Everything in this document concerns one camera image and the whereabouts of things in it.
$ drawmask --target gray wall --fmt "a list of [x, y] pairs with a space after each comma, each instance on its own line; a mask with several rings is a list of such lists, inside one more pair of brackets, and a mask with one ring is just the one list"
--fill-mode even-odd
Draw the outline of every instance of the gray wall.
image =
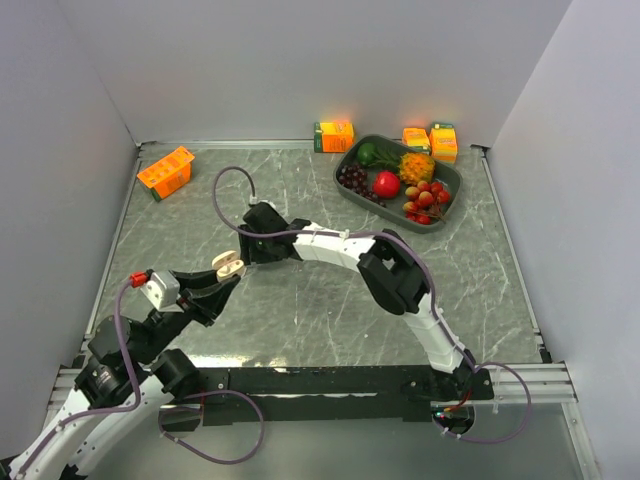
[[0, 14], [0, 458], [77, 351], [135, 146], [54, 0]]
[[570, 0], [59, 0], [139, 142], [451, 121], [492, 145]]
[[640, 478], [640, 4], [574, 0], [490, 155], [606, 478]]

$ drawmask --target gray marble tabletop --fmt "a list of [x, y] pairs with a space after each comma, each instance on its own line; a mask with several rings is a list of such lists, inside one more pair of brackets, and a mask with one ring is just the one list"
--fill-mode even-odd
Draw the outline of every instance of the gray marble tabletop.
[[[143, 146], [142, 165], [171, 150]], [[438, 303], [477, 360], [540, 362], [531, 319], [479, 150], [461, 154], [464, 177], [446, 227], [419, 235], [342, 198], [331, 179], [339, 155], [311, 150], [193, 149], [191, 182], [156, 203], [136, 183], [107, 277], [96, 322], [109, 315], [130, 272], [153, 268], [205, 270], [217, 254], [238, 249], [237, 234], [216, 217], [211, 182], [224, 166], [254, 177], [258, 197], [288, 220], [307, 218], [333, 229], [393, 228], [426, 261]], [[221, 208], [240, 223], [248, 183], [229, 173]], [[129, 293], [123, 313], [143, 320], [150, 304]], [[250, 267], [223, 315], [211, 328], [190, 325], [173, 347], [198, 366], [397, 365], [428, 363], [403, 320], [372, 300], [362, 278], [344, 268], [286, 261]]]

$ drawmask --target orange plastic crate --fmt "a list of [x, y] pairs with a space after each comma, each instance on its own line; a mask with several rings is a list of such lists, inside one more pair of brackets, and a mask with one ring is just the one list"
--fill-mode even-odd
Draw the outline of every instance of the orange plastic crate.
[[178, 147], [138, 174], [138, 180], [160, 201], [191, 179], [191, 161], [196, 158], [184, 147]]

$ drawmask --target purple cable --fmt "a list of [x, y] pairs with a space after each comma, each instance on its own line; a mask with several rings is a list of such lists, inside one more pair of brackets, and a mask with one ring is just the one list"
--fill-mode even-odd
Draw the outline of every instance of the purple cable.
[[235, 395], [236, 397], [240, 397], [243, 400], [245, 400], [249, 405], [251, 405], [253, 407], [255, 412], [258, 414], [258, 419], [260, 420], [260, 434], [258, 435], [258, 440], [256, 441], [256, 444], [253, 446], [253, 448], [246, 455], [243, 455], [242, 457], [236, 458], [234, 460], [224, 460], [222, 458], [212, 457], [211, 455], [207, 455], [206, 453], [198, 450], [197, 448], [193, 447], [192, 445], [189, 445], [187, 442], [184, 442], [183, 440], [180, 440], [179, 438], [174, 437], [173, 435], [168, 433], [164, 428], [162, 428], [162, 419], [165, 417], [165, 415], [168, 415], [168, 414], [170, 414], [172, 412], [176, 412], [176, 411], [178, 411], [178, 412], [181, 412], [181, 411], [193, 411], [193, 409], [191, 409], [191, 408], [176, 407], [176, 408], [172, 408], [171, 410], [169, 410], [167, 412], [161, 412], [160, 415], [158, 415], [158, 428], [160, 429], [160, 433], [162, 435], [164, 435], [166, 438], [168, 438], [169, 440], [171, 440], [172, 442], [175, 442], [178, 445], [180, 445], [181, 447], [186, 448], [191, 453], [195, 453], [200, 458], [203, 458], [203, 459], [208, 460], [208, 461], [213, 462], [213, 463], [219, 463], [221, 465], [236, 465], [238, 463], [242, 463], [242, 462], [244, 462], [246, 460], [249, 460], [251, 457], [253, 457], [256, 454], [256, 452], [260, 448], [260, 445], [262, 445], [262, 440], [264, 440], [264, 430], [265, 430], [264, 416], [262, 415], [262, 412], [260, 411], [260, 408], [258, 407], [258, 405], [256, 405], [256, 402], [254, 402], [253, 399], [251, 399], [249, 396], [245, 395], [244, 393], [236, 392], [235, 390], [215, 390], [215, 391], [212, 391], [212, 392], [196, 393], [194, 395], [188, 395], [187, 397], [185, 397], [185, 399], [202, 398], [202, 397], [209, 397], [211, 395], [227, 395], [227, 394], [228, 395]]
[[[249, 172], [247, 172], [244, 168], [242, 167], [237, 167], [237, 166], [228, 166], [223, 168], [222, 170], [220, 170], [218, 172], [218, 174], [215, 176], [215, 178], [213, 179], [213, 186], [212, 186], [212, 200], [213, 200], [213, 208], [216, 211], [216, 214], [218, 215], [218, 217], [220, 217], [220, 220], [222, 220], [222, 223], [224, 223], [225, 225], [227, 225], [229, 228], [231, 228], [232, 230], [238, 232], [241, 235], [245, 235], [247, 237], [251, 237], [251, 238], [262, 238], [262, 239], [268, 239], [268, 238], [277, 238], [277, 237], [283, 237], [286, 235], [322, 235], [325, 237], [339, 237], [340, 233], [338, 232], [325, 232], [325, 231], [313, 231], [313, 230], [287, 230], [287, 231], [282, 231], [282, 232], [275, 232], [275, 233], [253, 233], [253, 232], [247, 232], [245, 230], [242, 230], [238, 227], [236, 227], [233, 223], [231, 223], [222, 213], [222, 210], [220, 210], [220, 207], [218, 205], [218, 199], [217, 199], [217, 195], [216, 195], [216, 191], [218, 188], [218, 182], [220, 180], [220, 177], [222, 177], [222, 175], [224, 175], [226, 172], [230, 171], [230, 170], [237, 170], [240, 173], [243, 173], [247, 179], [249, 180], [249, 184], [251, 185], [251, 196], [255, 197], [256, 196], [256, 188], [255, 185], [253, 183], [253, 179], [251, 178], [251, 175], [249, 174]], [[520, 382], [520, 384], [522, 385], [522, 388], [524, 389], [525, 395], [527, 397], [527, 410], [525, 412], [524, 418], [522, 420], [522, 422], [520, 423], [520, 425], [518, 426], [518, 428], [511, 434], [509, 435], [505, 435], [503, 437], [499, 437], [499, 438], [495, 438], [495, 439], [482, 439], [482, 438], [473, 438], [473, 437], [461, 437], [460, 440], [465, 441], [465, 442], [470, 442], [470, 443], [481, 443], [481, 444], [487, 444], [487, 445], [493, 445], [496, 443], [502, 443], [502, 442], [506, 442], [507, 440], [511, 440], [513, 437], [515, 437], [516, 435], [520, 434], [527, 426], [527, 424], [529, 423], [529, 419], [531, 417], [531, 412], [533, 409], [533, 406], [531, 404], [531, 393], [529, 392], [529, 388], [527, 387], [527, 384], [525, 383], [524, 379], [512, 368], [508, 367], [507, 365], [503, 364], [503, 363], [499, 363], [499, 362], [485, 362], [482, 363], [480, 365], [475, 365], [475, 363], [473, 362], [473, 360], [471, 360], [471, 358], [469, 358], [469, 355], [466, 354], [466, 352], [461, 349], [456, 341], [453, 339], [453, 337], [451, 336], [451, 334], [449, 333], [449, 331], [444, 327], [440, 315], [438, 314], [438, 311], [436, 309], [436, 289], [435, 289], [435, 283], [433, 281], [433, 277], [431, 276], [431, 272], [429, 271], [429, 268], [427, 267], [427, 265], [422, 261], [422, 259], [418, 256], [417, 253], [415, 253], [411, 247], [409, 247], [406, 243], [404, 243], [402, 240], [400, 240], [397, 237], [394, 237], [393, 235], [390, 235], [388, 233], [385, 232], [355, 232], [355, 233], [350, 233], [349, 234], [349, 238], [363, 238], [363, 237], [379, 237], [379, 238], [384, 238], [386, 240], [389, 240], [393, 243], [395, 243], [397, 246], [399, 246], [402, 250], [404, 250], [418, 265], [418, 267], [420, 267], [420, 270], [422, 270], [425, 279], [427, 280], [427, 284], [429, 285], [429, 289], [431, 291], [431, 314], [433, 315], [433, 317], [436, 319], [438, 325], [440, 326], [440, 328], [442, 329], [442, 331], [444, 332], [445, 336], [447, 337], [447, 339], [451, 342], [451, 345], [453, 345], [453, 347], [460, 352], [460, 354], [462, 355], [462, 358], [465, 360], [465, 362], [469, 365], [469, 367], [471, 368], [473, 373], [476, 373], [478, 370], [480, 370], [481, 368], [488, 366], [488, 365], [495, 365], [497, 367], [500, 368], [504, 368], [506, 371], [508, 371], [509, 373], [511, 373], [513, 376], [516, 377], [516, 379], [518, 380], [518, 382]], [[454, 438], [457, 438], [457, 435], [452, 434], [451, 432], [446, 432], [447, 434], [450, 434], [450, 436], [453, 436]]]
[[31, 464], [38, 458], [38, 455], [42, 453], [45, 447], [51, 442], [53, 437], [56, 435], [56, 428], [62, 427], [70, 424], [71, 422], [75, 422], [84, 417], [89, 417], [92, 415], [109, 415], [111, 413], [126, 413], [135, 410], [138, 405], [140, 405], [142, 396], [140, 393], [140, 385], [138, 383], [138, 379], [135, 375], [135, 370], [133, 369], [133, 363], [131, 362], [131, 355], [129, 355], [129, 350], [127, 350], [127, 344], [124, 340], [124, 332], [122, 329], [122, 319], [120, 318], [120, 304], [122, 303], [122, 297], [124, 297], [124, 293], [131, 286], [131, 280], [127, 280], [127, 282], [120, 288], [118, 295], [116, 296], [116, 306], [113, 314], [113, 321], [115, 322], [116, 334], [118, 336], [118, 346], [120, 347], [120, 352], [122, 353], [122, 359], [124, 360], [124, 366], [127, 370], [127, 375], [129, 376], [129, 381], [131, 382], [131, 387], [133, 388], [133, 393], [135, 394], [135, 401], [133, 404], [126, 407], [113, 407], [113, 408], [101, 408], [98, 410], [87, 410], [84, 412], [76, 413], [75, 415], [71, 415], [67, 418], [60, 420], [53, 428], [47, 433], [45, 437], [43, 437], [42, 441], [38, 444], [37, 447], [33, 449], [29, 458], [24, 462], [22, 467], [18, 469], [18, 474], [25, 474], [26, 470], [31, 466]]

